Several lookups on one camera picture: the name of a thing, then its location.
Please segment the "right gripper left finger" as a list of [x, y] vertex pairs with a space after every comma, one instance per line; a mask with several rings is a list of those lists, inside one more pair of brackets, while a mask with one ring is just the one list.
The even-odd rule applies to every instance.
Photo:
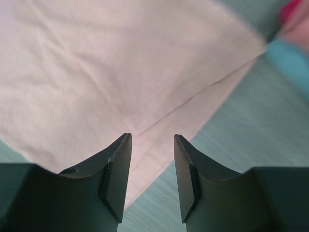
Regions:
[[0, 166], [3, 232], [115, 232], [122, 222], [132, 137], [56, 174], [33, 163]]

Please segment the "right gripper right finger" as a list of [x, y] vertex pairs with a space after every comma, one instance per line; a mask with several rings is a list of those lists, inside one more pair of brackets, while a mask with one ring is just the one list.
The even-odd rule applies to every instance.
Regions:
[[174, 137], [182, 222], [189, 232], [306, 232], [307, 167], [254, 167], [238, 173]]

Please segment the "pink printed t shirt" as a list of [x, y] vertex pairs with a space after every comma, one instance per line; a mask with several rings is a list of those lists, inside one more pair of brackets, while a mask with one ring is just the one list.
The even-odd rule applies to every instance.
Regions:
[[216, 0], [3, 0], [0, 139], [59, 172], [131, 133], [130, 205], [264, 49]]

